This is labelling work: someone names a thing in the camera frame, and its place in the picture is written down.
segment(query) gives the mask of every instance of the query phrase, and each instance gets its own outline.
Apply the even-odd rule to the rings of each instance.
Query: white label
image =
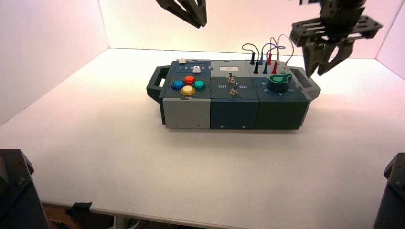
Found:
[[[239,71],[239,67],[219,66],[220,71]]]

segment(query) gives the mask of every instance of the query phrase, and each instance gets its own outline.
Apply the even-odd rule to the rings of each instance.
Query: white table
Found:
[[[171,130],[146,85],[181,57],[249,59],[109,49],[1,126],[0,148],[23,150],[46,203],[206,227],[372,227],[384,168],[405,150],[401,78],[350,59],[313,77],[300,130]]]

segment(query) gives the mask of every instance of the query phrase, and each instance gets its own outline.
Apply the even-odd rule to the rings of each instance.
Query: blue button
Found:
[[[184,82],[181,80],[175,80],[171,86],[174,90],[180,90],[184,86]]]
[[[201,91],[201,90],[205,89],[205,83],[204,83],[204,81],[201,81],[201,80],[195,81],[193,86],[197,91]]]

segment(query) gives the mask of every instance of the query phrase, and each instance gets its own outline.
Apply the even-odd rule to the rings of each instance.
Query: yellow button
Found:
[[[182,95],[193,95],[195,94],[195,89],[189,85],[184,86],[181,90],[180,93]]]

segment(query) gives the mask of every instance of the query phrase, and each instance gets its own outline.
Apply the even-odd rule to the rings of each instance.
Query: white wall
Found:
[[[356,41],[352,57],[377,56],[402,1],[366,2],[364,13],[384,27],[373,40]],[[316,18],[320,11],[318,4],[299,6],[299,0],[207,0],[208,23],[196,29],[160,8],[155,0],[99,2],[113,48],[243,52],[243,43],[261,46],[270,36],[289,35],[293,22]],[[290,48],[283,53],[290,53]]]
[[[405,3],[393,23],[384,44],[378,53],[377,60],[391,71],[405,79],[404,38],[405,38]]]
[[[108,48],[97,0],[0,0],[0,125]]]

